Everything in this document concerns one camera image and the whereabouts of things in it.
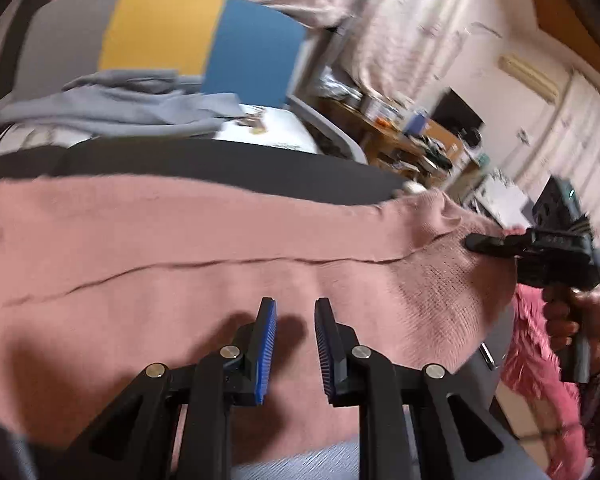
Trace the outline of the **person right hand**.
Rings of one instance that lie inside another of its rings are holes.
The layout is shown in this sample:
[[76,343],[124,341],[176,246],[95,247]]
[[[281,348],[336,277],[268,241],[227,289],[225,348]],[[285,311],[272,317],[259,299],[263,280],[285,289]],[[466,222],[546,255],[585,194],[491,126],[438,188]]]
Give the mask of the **person right hand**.
[[550,348],[559,356],[583,335],[590,346],[590,375],[600,373],[600,286],[588,292],[550,286],[543,290],[542,299]]

